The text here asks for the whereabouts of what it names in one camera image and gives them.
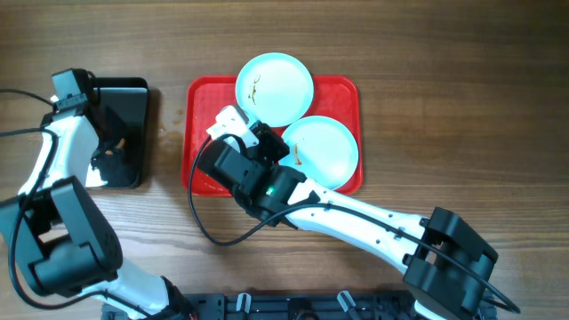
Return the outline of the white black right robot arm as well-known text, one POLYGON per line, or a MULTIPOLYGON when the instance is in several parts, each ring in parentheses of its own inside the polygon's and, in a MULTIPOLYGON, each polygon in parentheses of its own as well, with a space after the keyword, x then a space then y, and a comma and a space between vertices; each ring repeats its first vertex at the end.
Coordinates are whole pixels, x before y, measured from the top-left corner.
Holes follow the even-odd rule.
POLYGON ((396 268, 428 319, 471 319, 485 294, 497 252, 460 216, 392 212, 325 188, 278 164, 289 147, 266 124, 215 124, 192 165, 221 184, 262 227, 280 223, 322 233, 396 268))

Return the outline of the orange green sponge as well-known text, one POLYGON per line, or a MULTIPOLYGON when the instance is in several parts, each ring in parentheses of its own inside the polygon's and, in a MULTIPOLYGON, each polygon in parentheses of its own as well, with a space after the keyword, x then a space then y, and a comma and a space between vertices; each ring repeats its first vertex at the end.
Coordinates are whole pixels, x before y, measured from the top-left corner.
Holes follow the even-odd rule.
POLYGON ((108 147, 105 150, 105 155, 106 156, 123 156, 125 153, 125 144, 126 144, 126 140, 121 139, 115 145, 108 147))

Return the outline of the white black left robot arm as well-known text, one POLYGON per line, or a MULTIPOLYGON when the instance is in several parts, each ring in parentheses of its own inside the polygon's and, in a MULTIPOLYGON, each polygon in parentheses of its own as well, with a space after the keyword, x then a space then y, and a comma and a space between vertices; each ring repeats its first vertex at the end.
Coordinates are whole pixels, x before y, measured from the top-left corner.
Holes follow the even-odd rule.
POLYGON ((37 131, 44 145, 19 194, 1 203, 1 232, 14 290, 34 308, 49 305, 29 297, 59 295, 65 307, 94 298, 131 319, 191 319, 196 311, 165 277, 124 260, 114 229, 85 189, 91 161, 106 151, 101 132, 128 133, 120 103, 148 110, 144 89, 108 88, 101 94, 67 95, 54 102, 37 131))

